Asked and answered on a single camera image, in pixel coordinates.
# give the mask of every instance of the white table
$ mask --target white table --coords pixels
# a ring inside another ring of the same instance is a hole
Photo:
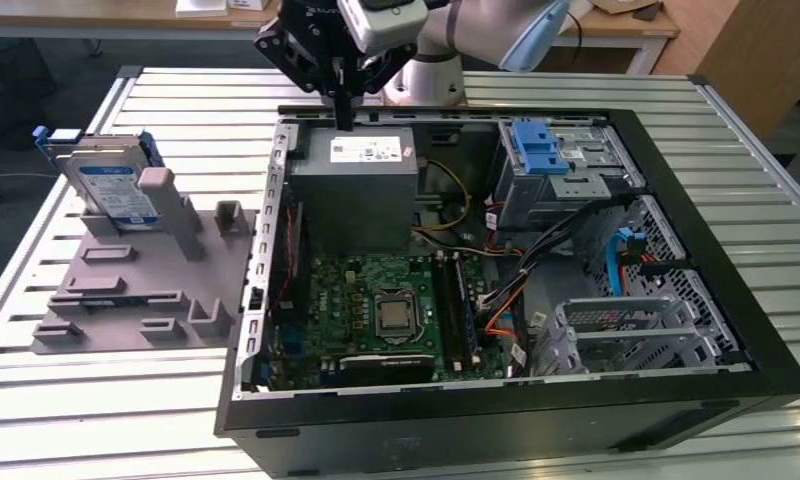
[[[710,88],[680,77],[469,73],[473,105],[634,109],[800,362],[800,189]],[[272,70],[148,68],[89,130],[148,126],[197,208],[261,204],[277,103],[316,103]],[[37,356],[32,331],[84,233],[60,178],[0,279],[0,480],[264,478],[212,435],[224,349]],[[800,401],[662,451],[379,478],[800,479]]]

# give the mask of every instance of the black power cord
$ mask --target black power cord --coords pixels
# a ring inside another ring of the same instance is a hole
[[[575,22],[575,26],[578,27],[578,48],[575,49],[575,55],[572,56],[572,65],[578,63],[578,57],[582,54],[582,47],[584,46],[584,28],[582,27],[582,22],[578,21],[572,12],[567,10],[566,14],[572,18]]]

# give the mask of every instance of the black cable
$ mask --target black cable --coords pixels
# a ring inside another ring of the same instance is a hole
[[[575,22],[575,26],[578,27],[578,48],[575,49],[575,55],[572,56],[572,65],[578,63],[578,56],[582,54],[582,47],[584,46],[584,28],[582,27],[582,22],[578,21],[572,12],[567,10],[566,14],[572,18]]]
[[[489,293],[485,297],[484,303],[489,303],[496,300],[504,292],[511,291],[520,281],[523,281],[533,268],[536,268],[537,262],[536,259],[540,255],[548,253],[558,245],[560,245],[566,240],[570,239],[572,235],[571,225],[583,219],[583,217],[596,213],[604,208],[622,206],[630,204],[638,195],[642,195],[644,192],[632,189],[632,192],[619,194],[610,199],[604,200],[594,200],[587,203],[582,208],[579,208],[575,212],[572,212],[567,217],[564,217],[558,223],[555,223],[548,230],[543,232],[539,236],[531,248],[527,249],[524,255],[519,259],[519,264],[516,266],[516,273],[513,277],[509,279],[509,282],[499,288],[495,292]]]

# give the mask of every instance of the gray carpet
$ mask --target gray carpet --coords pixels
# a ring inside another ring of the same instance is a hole
[[[105,41],[104,55],[89,58],[78,40],[41,40],[40,49],[58,91],[44,99],[50,126],[84,127],[112,85],[121,65],[169,67],[267,67],[248,42]],[[768,142],[775,152],[796,153],[791,173],[800,182],[800,108]],[[54,173],[36,151],[0,149],[1,173]],[[41,177],[0,178],[0,273],[53,184]]]

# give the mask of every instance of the connector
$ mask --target connector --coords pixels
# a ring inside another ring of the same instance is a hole
[[[640,265],[638,275],[643,277],[659,277],[667,275],[672,270],[692,270],[694,264],[690,260],[659,260]]]

